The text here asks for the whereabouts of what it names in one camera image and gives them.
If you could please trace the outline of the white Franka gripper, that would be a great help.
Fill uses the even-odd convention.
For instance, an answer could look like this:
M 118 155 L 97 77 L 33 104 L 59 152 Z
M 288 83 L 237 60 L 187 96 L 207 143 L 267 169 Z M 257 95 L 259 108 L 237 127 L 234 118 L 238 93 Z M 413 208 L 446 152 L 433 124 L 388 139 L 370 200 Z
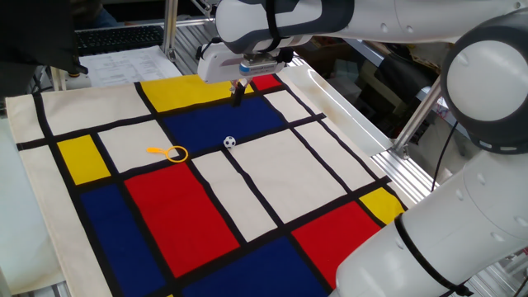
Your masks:
M 279 73 L 285 61 L 279 61 L 279 50 L 264 54 L 235 54 L 223 43 L 203 45 L 197 74 L 205 83 L 231 81 L 233 107 L 241 105 L 246 87 L 237 80 Z

